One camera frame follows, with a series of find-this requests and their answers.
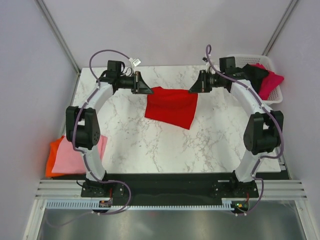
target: pink cloth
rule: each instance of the pink cloth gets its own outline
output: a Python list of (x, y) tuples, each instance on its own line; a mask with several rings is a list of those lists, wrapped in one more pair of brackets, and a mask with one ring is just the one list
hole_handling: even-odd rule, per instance
[[(106, 136), (100, 136), (97, 144), (100, 159), (102, 160), (108, 138)], [(56, 153), (55, 163), (52, 169), (52, 173), (55, 174), (85, 174), (86, 167), (81, 157), (80, 152), (74, 151), (72, 143), (63, 138), (59, 144), (58, 151)]]
[[(262, 64), (257, 63), (252, 66), (266, 69)], [(269, 71), (269, 75), (262, 80), (259, 96), (262, 100), (268, 100), (270, 93), (280, 85), (285, 78), (283, 76), (275, 74), (273, 71)]]

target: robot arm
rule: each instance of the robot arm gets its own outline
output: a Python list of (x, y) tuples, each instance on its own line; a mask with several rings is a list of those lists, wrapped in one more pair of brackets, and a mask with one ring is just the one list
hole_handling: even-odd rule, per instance
[[(236, 67), (234, 57), (220, 58), (219, 61), (222, 73), (253, 89), (250, 81), (246, 80), (246, 75), (242, 69)], [(249, 121), (243, 135), (246, 150), (240, 165), (235, 170), (236, 180), (248, 183), (254, 180), (254, 176), (261, 163), (261, 155), (272, 152), (281, 143), (276, 126), (265, 110), (273, 115), (281, 130), (283, 128), (284, 116), (281, 111), (273, 111), (267, 105), (264, 105), (265, 110), (262, 109), (257, 99), (246, 87), (205, 70), (200, 71), (197, 81), (190, 88), (189, 92), (209, 93), (212, 88), (219, 87), (226, 88), (239, 101), (249, 116)]]
[[(124, 65), (121, 61), (108, 61), (107, 70), (99, 77), (100, 86), (97, 83), (88, 95), (91, 96), (93, 92), (96, 93), (87, 102), (83, 109), (80, 121), (84, 120), (84, 125), (78, 125), (75, 135), (75, 147), (84, 154), (82, 154), (83, 161), (86, 160), (88, 168), (93, 175), (103, 180), (106, 171), (101, 163), (97, 144), (100, 139), (100, 127), (98, 123), (97, 113), (103, 104), (113, 96), (118, 89), (131, 89), (133, 94), (152, 94), (153, 91), (147, 86), (141, 77), (141, 73), (135, 73), (126, 76), (122, 74), (121, 68)], [(74, 126), (80, 108), (78, 106), (69, 106), (66, 109), (66, 138), (72, 142), (74, 135)], [(91, 182), (97, 180), (93, 178), (90, 172), (87, 171), (86, 179)]]

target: white plastic basket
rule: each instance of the white plastic basket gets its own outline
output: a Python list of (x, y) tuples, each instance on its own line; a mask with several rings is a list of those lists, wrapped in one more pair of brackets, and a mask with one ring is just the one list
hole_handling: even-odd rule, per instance
[[(272, 72), (276, 72), (276, 69), (271, 61), (271, 59), (267, 56), (262, 55), (251, 55), (251, 54), (230, 54), (227, 57), (235, 58), (235, 66), (242, 68), (246, 64), (262, 64), (267, 70)], [(278, 104), (283, 100), (282, 92), (280, 86), (277, 86), (271, 93), (268, 100), (265, 100), (264, 103), (267, 105)]]

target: white wall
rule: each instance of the white wall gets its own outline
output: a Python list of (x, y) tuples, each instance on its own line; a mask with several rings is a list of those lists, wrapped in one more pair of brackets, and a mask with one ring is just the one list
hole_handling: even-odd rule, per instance
[(33, 0), (0, 1), (0, 239), (22, 239), (76, 73)]
[(305, 185), (320, 226), (320, 1), (300, 1), (270, 57), (281, 85), (285, 159)]
[[(142, 66), (202, 65), (261, 54), (290, 0), (44, 0), (80, 67), (98, 50), (115, 49)], [(109, 53), (94, 60), (104, 67)]]

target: red towel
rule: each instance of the red towel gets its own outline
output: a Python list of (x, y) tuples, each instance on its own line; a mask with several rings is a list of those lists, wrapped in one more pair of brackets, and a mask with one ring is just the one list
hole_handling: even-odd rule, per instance
[[(262, 64), (257, 63), (252, 66), (266, 69)], [(285, 78), (283, 76), (275, 74), (273, 71), (269, 71), (269, 75), (265, 77), (261, 83), (259, 96), (262, 100), (268, 100), (270, 93), (280, 85)]]
[(154, 94), (147, 96), (144, 116), (189, 130), (195, 117), (198, 94), (160, 86), (152, 90)]

